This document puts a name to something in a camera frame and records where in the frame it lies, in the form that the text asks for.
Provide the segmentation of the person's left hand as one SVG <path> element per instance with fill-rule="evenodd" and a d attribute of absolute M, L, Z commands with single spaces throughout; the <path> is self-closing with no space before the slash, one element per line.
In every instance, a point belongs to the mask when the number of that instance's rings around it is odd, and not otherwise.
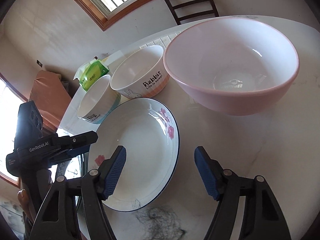
<path fill-rule="evenodd" d="M 28 197 L 28 193 L 25 189 L 21 189 L 20 191 L 18 191 L 17 199 L 18 199 L 21 207 L 28 206 L 29 197 Z"/>

